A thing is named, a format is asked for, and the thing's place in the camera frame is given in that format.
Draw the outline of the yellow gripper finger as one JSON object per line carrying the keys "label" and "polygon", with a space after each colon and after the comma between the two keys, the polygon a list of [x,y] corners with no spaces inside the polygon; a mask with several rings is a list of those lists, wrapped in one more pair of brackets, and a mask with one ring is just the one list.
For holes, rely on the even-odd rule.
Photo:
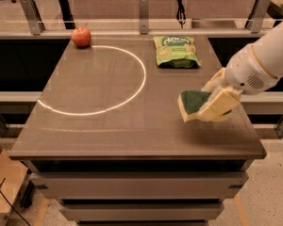
{"label": "yellow gripper finger", "polygon": [[224,89],[226,87],[227,82],[225,81],[225,68],[222,68],[207,81],[201,90],[212,93],[213,91]]}
{"label": "yellow gripper finger", "polygon": [[217,121],[240,104],[242,90],[217,87],[196,113],[200,121]]}

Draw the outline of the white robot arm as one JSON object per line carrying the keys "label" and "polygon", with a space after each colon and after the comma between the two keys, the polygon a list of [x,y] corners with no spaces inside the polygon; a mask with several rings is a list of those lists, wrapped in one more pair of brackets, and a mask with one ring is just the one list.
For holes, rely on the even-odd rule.
{"label": "white robot arm", "polygon": [[225,121],[243,94],[259,94],[283,77],[283,22],[245,45],[201,88],[208,100],[196,113],[200,121]]}

